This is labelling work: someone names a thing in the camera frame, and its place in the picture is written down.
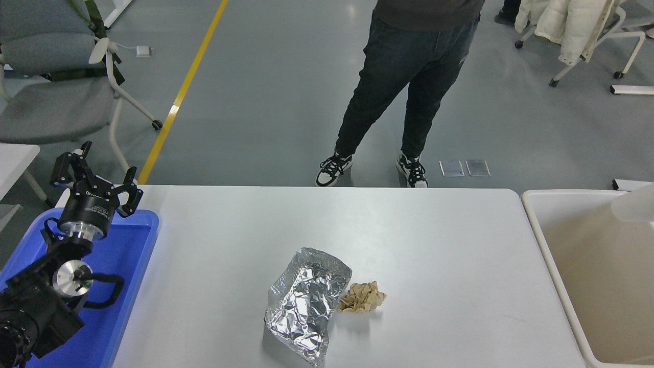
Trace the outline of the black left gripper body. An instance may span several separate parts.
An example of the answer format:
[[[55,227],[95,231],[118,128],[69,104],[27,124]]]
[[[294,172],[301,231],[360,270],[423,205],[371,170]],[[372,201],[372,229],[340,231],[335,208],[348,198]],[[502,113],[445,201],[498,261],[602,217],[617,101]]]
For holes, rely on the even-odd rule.
[[[117,195],[107,195],[112,186],[105,179],[82,180],[73,184],[59,217],[58,229],[70,237],[105,238],[119,205]]]

